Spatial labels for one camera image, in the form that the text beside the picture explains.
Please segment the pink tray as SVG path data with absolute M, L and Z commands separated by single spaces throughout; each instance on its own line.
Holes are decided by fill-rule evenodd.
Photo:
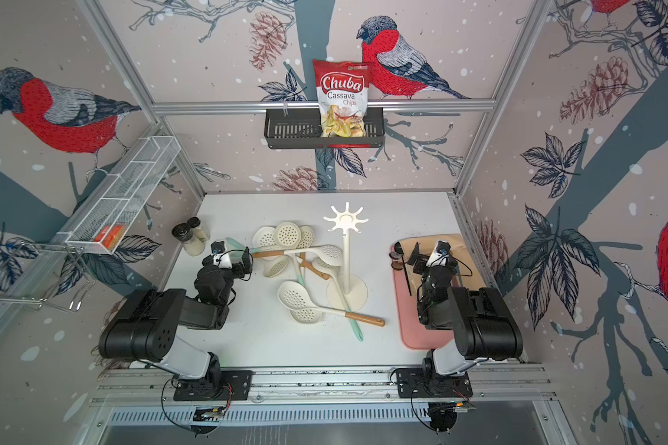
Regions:
M 391 247 L 392 263 L 403 264 L 401 270 L 393 270 L 395 302 L 398 311 L 401 339 L 410 350 L 431 350 L 445 346 L 454 338 L 452 330 L 430 330 L 419 322 L 417 292 L 421 285 L 421 274 L 406 264 L 401 246 Z

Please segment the red orange packet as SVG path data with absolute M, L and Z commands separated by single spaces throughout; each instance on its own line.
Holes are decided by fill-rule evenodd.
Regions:
M 106 250 L 115 250 L 126 233 L 126 227 L 121 224 L 104 226 L 94 238 Z

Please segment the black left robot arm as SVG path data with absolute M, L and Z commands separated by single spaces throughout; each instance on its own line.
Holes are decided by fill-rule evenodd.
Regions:
M 107 325 L 98 341 L 105 359 L 153 365 L 174 377 L 177 402 L 233 402 L 248 399 L 253 372 L 226 371 L 218 356 L 188 343 L 177 330 L 222 329 L 237 298 L 234 284 L 252 274 L 252 252 L 216 241 L 202 260 L 194 287 L 136 291 Z

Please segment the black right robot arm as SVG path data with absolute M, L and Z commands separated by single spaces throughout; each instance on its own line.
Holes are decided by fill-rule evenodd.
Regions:
M 420 276 L 415 294 L 419 323 L 430 331 L 453 334 L 445 345 L 427 353 L 411 396 L 467 399 L 469 369 L 520 358 L 521 331 L 497 289 L 463 286 L 462 280 L 473 278 L 474 272 L 453 255 L 449 243 L 439 240 L 430 254 L 416 245 L 406 263 Z

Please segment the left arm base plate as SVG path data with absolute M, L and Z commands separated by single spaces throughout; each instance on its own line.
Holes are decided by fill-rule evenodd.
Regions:
M 215 375 L 197 380 L 178 379 L 174 390 L 175 402 L 239 402 L 249 397 L 254 372 L 250 370 L 221 370 Z

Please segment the mint handle cream skimmer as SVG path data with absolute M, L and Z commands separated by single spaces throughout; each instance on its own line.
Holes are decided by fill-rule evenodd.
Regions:
M 317 258 L 324 261 L 324 263 L 331 266 L 342 266 L 347 262 L 347 259 L 344 257 L 344 253 L 338 247 L 333 245 L 291 248 L 290 250 L 285 250 L 285 248 L 277 248 L 276 250 L 254 251 L 249 250 L 248 248 L 242 248 L 241 251 L 243 252 L 243 260 L 248 258 L 250 261 L 252 261 L 255 258 L 265 258 L 272 256 L 290 258 L 295 267 L 303 265 L 305 268 L 310 269 L 313 273 L 319 274 L 320 277 L 324 280 L 334 280 L 334 277 L 331 274 L 319 272 L 319 270 L 317 270 L 317 268 L 315 268 L 312 263 L 304 259 L 300 259 L 298 254 L 312 253 L 317 256 Z M 323 313 L 331 313 L 344 316 L 353 322 L 360 321 L 362 323 L 374 324 L 374 326 L 385 325 L 382 319 L 365 316 L 363 314 L 354 313 L 353 311 L 348 310 L 346 298 L 342 292 L 340 292 L 340 294 L 341 301 L 344 305 L 343 310 L 317 305 L 310 297 L 309 292 L 304 286 L 304 280 L 302 278 L 298 278 L 297 281 L 283 282 L 278 288 L 278 299 L 280 303 L 291 312 L 292 317 L 298 323 L 315 324 L 320 321 Z

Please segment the cream utensil rack stand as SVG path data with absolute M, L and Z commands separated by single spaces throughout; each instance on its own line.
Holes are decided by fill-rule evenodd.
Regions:
M 345 203 L 343 211 L 337 210 L 334 206 L 331 209 L 334 216 L 325 217 L 324 220 L 333 224 L 330 231 L 341 230 L 343 232 L 343 265 L 337 275 L 343 292 L 343 307 L 360 310 L 369 298 L 369 290 L 364 280 L 352 273 L 352 238 L 353 233 L 360 233 L 360 224 L 365 224 L 369 220 L 360 218 L 362 208 L 351 211 L 349 202 Z

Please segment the cream salt shaker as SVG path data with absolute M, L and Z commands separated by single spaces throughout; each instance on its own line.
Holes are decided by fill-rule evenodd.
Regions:
M 210 240 L 210 229 L 203 220 L 200 220 L 198 217 L 191 217 L 187 220 L 187 224 L 197 239 L 200 239 L 204 244 L 208 243 Z

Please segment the black lid pepper shaker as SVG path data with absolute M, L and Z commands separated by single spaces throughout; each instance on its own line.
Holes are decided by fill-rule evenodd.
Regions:
M 191 257 L 198 257 L 205 250 L 204 243 L 195 235 L 191 226 L 186 222 L 177 224 L 172 229 L 172 235 L 181 243 L 183 250 Z

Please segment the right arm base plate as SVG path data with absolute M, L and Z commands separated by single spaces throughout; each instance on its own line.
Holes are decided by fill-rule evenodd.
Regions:
M 439 376 L 426 374 L 421 367 L 397 368 L 391 373 L 401 399 L 469 399 L 473 396 L 468 374 Z

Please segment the Chuba cassava chips bag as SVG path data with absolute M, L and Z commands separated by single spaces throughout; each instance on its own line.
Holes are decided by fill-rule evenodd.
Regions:
M 323 137 L 365 137 L 370 70 L 363 62 L 313 60 Z

